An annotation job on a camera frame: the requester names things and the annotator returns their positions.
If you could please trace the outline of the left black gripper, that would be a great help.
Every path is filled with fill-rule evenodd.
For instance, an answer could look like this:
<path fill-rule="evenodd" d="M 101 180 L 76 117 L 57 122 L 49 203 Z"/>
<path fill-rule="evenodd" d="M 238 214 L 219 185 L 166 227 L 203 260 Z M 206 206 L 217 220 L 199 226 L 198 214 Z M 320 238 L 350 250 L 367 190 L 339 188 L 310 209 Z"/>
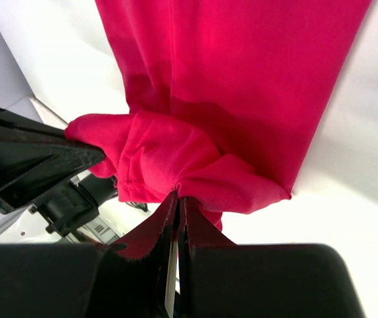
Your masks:
<path fill-rule="evenodd" d="M 77 231 L 117 194 L 115 178 L 68 180 L 104 158 L 98 147 L 68 140 L 61 129 L 0 108 L 0 212 L 34 201 L 32 210 L 48 223 L 47 233 L 65 237 Z"/>

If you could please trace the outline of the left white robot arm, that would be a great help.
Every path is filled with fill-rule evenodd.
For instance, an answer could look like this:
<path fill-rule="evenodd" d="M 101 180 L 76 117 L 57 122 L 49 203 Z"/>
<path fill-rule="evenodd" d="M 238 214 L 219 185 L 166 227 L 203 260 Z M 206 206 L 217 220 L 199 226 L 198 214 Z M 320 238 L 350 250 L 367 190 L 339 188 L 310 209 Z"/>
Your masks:
<path fill-rule="evenodd" d="M 0 243 L 118 239 L 99 214 L 115 182 L 89 173 L 103 157 L 61 129 L 0 108 Z"/>

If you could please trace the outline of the magenta t-shirt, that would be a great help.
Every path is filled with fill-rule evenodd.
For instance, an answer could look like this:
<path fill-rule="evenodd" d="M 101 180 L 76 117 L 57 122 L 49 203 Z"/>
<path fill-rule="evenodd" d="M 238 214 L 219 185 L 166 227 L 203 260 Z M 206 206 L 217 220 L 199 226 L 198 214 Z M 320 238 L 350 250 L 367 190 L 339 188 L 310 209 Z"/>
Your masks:
<path fill-rule="evenodd" d="M 98 1 L 126 115 L 84 115 L 69 139 L 119 199 L 193 197 L 221 227 L 291 190 L 369 1 Z"/>

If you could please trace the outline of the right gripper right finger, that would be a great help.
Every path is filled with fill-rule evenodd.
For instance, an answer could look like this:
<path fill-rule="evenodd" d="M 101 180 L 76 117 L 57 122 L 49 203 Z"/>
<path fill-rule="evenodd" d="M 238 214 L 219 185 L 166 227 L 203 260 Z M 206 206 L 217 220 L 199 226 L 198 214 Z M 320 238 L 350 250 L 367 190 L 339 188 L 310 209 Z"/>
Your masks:
<path fill-rule="evenodd" d="M 186 317 L 363 317 L 347 266 L 325 244 L 238 245 L 192 198 L 180 200 Z"/>

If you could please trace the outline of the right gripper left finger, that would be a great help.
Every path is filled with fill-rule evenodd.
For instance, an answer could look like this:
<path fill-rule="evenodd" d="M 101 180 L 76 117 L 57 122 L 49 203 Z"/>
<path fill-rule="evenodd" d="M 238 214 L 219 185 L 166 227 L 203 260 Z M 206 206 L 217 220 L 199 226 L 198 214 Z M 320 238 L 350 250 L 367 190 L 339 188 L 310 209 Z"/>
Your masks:
<path fill-rule="evenodd" d="M 0 244 L 0 317 L 170 317 L 171 231 L 178 203 L 117 242 Z"/>

